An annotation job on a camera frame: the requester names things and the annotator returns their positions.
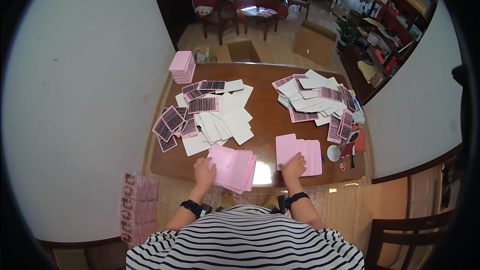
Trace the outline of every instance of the hand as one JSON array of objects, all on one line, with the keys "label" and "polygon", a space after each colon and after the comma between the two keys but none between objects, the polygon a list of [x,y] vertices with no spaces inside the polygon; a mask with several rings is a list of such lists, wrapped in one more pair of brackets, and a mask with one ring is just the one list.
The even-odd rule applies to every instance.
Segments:
[{"label": "hand", "polygon": [[298,179],[307,170],[304,167],[306,163],[305,157],[299,152],[286,165],[280,164],[285,183],[291,179]]},{"label": "hand", "polygon": [[217,165],[213,164],[212,169],[208,169],[207,164],[211,159],[212,158],[200,158],[197,159],[197,162],[193,165],[195,170],[195,182],[198,187],[205,189],[205,191],[210,188],[217,176]]}]

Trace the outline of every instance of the white round lamp base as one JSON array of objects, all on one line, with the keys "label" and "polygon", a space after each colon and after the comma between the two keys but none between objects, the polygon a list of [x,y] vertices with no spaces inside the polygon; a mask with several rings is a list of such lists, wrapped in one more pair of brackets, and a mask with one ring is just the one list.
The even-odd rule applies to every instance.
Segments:
[{"label": "white round lamp base", "polygon": [[327,157],[329,160],[331,160],[332,162],[336,162],[340,159],[340,149],[338,146],[335,146],[335,145],[330,145],[328,148],[327,148]]}]

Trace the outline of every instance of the striped shirt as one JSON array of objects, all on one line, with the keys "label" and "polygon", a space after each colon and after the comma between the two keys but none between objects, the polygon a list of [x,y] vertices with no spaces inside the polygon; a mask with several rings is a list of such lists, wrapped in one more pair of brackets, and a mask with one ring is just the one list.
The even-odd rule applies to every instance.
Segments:
[{"label": "striped shirt", "polygon": [[315,231],[264,207],[234,206],[179,232],[159,231],[127,252],[127,269],[363,269],[362,252],[332,229]]}]

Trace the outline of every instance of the stack of pink cases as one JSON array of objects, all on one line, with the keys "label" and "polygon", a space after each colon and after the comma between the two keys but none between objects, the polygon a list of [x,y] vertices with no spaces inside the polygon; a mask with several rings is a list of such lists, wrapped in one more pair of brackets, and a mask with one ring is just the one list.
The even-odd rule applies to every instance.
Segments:
[{"label": "stack of pink cases", "polygon": [[305,167],[302,177],[312,177],[322,174],[322,153],[319,140],[297,139],[295,134],[279,135],[275,138],[276,169],[281,171],[280,164],[286,165],[297,154],[305,157]]},{"label": "stack of pink cases", "polygon": [[251,191],[254,182],[257,156],[251,150],[234,150],[232,148],[213,145],[208,150],[208,168],[216,167],[214,185],[242,194]]},{"label": "stack of pink cases", "polygon": [[191,51],[177,51],[168,70],[178,84],[189,84],[195,73],[195,60]]},{"label": "stack of pink cases", "polygon": [[138,246],[157,231],[158,197],[158,179],[125,174],[120,204],[120,229],[123,241]]}]

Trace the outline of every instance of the wrist strap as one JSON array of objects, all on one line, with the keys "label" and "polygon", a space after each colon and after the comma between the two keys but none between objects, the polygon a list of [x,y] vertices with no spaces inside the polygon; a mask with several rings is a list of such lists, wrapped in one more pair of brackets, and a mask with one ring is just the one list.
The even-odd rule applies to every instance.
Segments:
[{"label": "wrist strap", "polygon": [[202,204],[200,206],[195,201],[190,200],[190,199],[187,200],[187,201],[183,201],[180,204],[180,207],[184,207],[187,210],[190,210],[192,213],[195,214],[197,219],[199,219],[200,217],[212,212],[212,207],[211,206],[209,206],[207,204]]},{"label": "wrist strap", "polygon": [[297,194],[291,196],[290,198],[285,198],[285,208],[290,210],[290,207],[291,207],[292,203],[294,203],[295,201],[297,201],[297,200],[299,200],[300,198],[303,198],[303,197],[306,197],[306,198],[310,199],[310,197],[305,192],[300,192],[300,193],[297,193]]}]

